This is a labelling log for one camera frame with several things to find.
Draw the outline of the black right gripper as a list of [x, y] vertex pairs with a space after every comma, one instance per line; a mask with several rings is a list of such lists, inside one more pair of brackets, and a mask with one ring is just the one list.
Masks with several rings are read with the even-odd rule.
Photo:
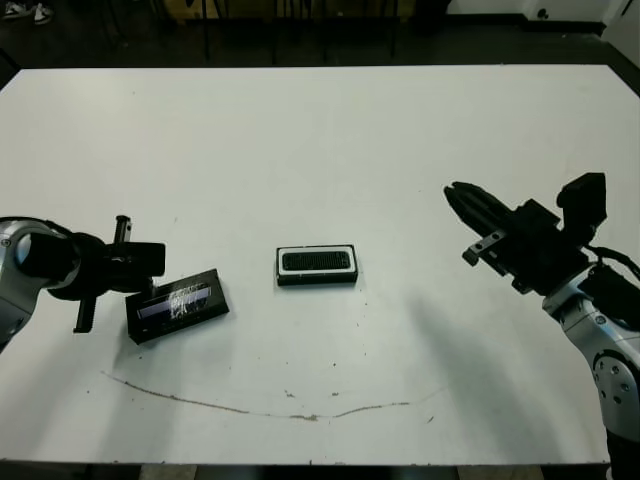
[[472, 248], [501, 276], [512, 277], [521, 294], [547, 296], [589, 266], [579, 247], [557, 228], [559, 218], [535, 200], [511, 211], [483, 188], [455, 181], [444, 188], [447, 202], [460, 220], [482, 240]]

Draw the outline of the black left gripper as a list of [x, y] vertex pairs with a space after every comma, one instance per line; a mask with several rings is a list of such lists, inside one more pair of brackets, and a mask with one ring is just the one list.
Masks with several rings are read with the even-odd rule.
[[[130, 239], [131, 228], [131, 218], [126, 215], [118, 215], [116, 217], [113, 244], [118, 245], [127, 242]], [[89, 333], [92, 330], [97, 299], [101, 295], [100, 290], [105, 284], [105, 280], [102, 279], [102, 273], [98, 271], [97, 266], [93, 266], [88, 270], [86, 279], [89, 285], [82, 287], [83, 296], [79, 303], [76, 325], [73, 329], [74, 334]], [[154, 291], [154, 288], [152, 277], [136, 276], [131, 280], [130, 292], [133, 294], [150, 294]]]

